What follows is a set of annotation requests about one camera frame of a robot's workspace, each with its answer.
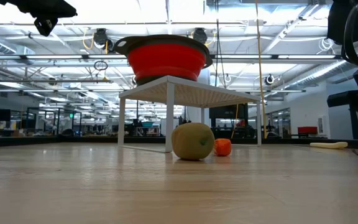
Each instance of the colander handle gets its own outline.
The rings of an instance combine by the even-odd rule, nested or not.
[[[203,68],[208,68],[209,66],[211,66],[213,63],[211,57],[209,55],[206,56],[206,61],[205,61],[205,65]]]
[[[133,44],[135,41],[139,40],[140,38],[142,37],[132,36],[132,37],[121,38],[114,44],[114,47],[112,49],[120,54],[127,55],[129,46]]]

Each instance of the fluorescent light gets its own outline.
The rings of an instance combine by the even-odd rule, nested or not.
[[[95,100],[99,99],[99,97],[95,93],[92,93],[92,92],[88,92],[86,95],[92,99],[95,99]]]
[[[85,52],[85,53],[87,53],[87,54],[90,54],[87,50],[85,50],[85,49],[80,49],[80,52]]]
[[[217,55],[216,58],[237,58],[237,59],[242,59],[242,58],[245,58],[245,59],[258,59],[259,58],[259,55]],[[261,55],[260,58],[262,59],[270,59],[272,58],[271,55]]]
[[[23,91],[32,92],[32,93],[36,93],[36,92],[43,93],[43,92],[53,92],[54,90],[23,90]]]
[[[11,93],[18,93],[19,90],[0,90],[0,92],[11,92]]]
[[[0,82],[0,85],[12,87],[12,88],[22,88],[23,87],[22,85],[13,83],[13,82]]]
[[[272,90],[273,93],[304,93],[306,90]]]
[[[90,59],[126,58],[125,55],[89,55]]]
[[[120,92],[123,92],[124,90],[92,90],[94,92],[111,92],[111,93],[120,93]]]
[[[21,59],[18,55],[0,55],[0,60],[14,60]]]
[[[279,55],[279,59],[331,59],[336,55]]]
[[[260,93],[260,90],[234,90],[238,92]],[[303,93],[306,90],[263,90],[264,93]]]
[[[57,90],[58,92],[87,92],[88,90]]]
[[[28,55],[28,59],[82,59],[82,55]]]
[[[41,96],[41,95],[38,94],[38,93],[30,93],[30,94],[33,95],[33,96],[44,97],[44,96]]]
[[[67,99],[64,99],[64,98],[59,98],[59,97],[49,97],[51,100],[54,100],[54,101],[59,101],[59,102],[66,102],[68,101]]]

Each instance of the white table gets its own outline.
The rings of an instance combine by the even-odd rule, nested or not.
[[[201,108],[201,120],[204,109],[241,103],[257,104],[258,146],[262,145],[260,122],[260,97],[239,93],[224,88],[205,85],[182,78],[166,76],[143,84],[119,95],[118,146],[124,146],[125,100],[143,100],[167,105],[167,123],[165,152],[172,152],[173,105],[194,106]]]

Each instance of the white wall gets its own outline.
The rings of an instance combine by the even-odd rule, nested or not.
[[[318,118],[325,116],[327,137],[330,138],[326,83],[306,88],[306,93],[290,93],[284,101],[268,101],[265,112],[290,108],[291,133],[298,134],[298,127],[318,126]],[[256,116],[256,108],[249,110],[249,117]]]

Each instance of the table top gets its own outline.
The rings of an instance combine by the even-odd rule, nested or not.
[[[157,103],[167,102],[167,83],[175,84],[175,104],[213,108],[240,103],[256,103],[259,96],[240,93],[211,85],[206,85],[182,78],[166,76],[127,90],[119,95],[120,98],[143,100]]]

